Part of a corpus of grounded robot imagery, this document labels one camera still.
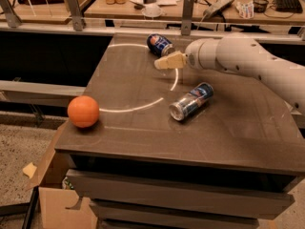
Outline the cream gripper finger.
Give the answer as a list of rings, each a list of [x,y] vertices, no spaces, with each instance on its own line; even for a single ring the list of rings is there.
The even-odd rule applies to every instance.
[[[154,61],[158,70],[182,69],[186,65],[187,56],[182,52],[173,52]]]

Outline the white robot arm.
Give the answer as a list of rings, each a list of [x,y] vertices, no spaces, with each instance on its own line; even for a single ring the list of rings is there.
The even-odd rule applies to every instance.
[[[245,34],[197,39],[184,52],[172,52],[154,61],[158,70],[181,69],[186,65],[257,79],[305,115],[305,67],[271,54]]]

